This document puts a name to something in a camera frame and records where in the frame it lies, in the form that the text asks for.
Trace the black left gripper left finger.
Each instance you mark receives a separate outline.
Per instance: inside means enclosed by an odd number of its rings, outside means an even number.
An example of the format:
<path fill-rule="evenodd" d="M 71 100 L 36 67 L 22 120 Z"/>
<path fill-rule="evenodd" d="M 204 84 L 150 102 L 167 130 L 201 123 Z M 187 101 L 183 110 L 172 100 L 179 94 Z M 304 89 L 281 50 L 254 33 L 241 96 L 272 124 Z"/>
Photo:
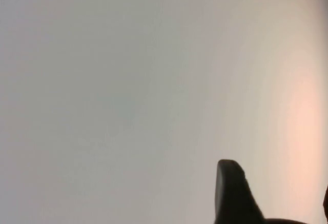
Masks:
<path fill-rule="evenodd" d="M 242 167 L 234 160 L 217 164 L 215 223 L 265 223 Z"/>

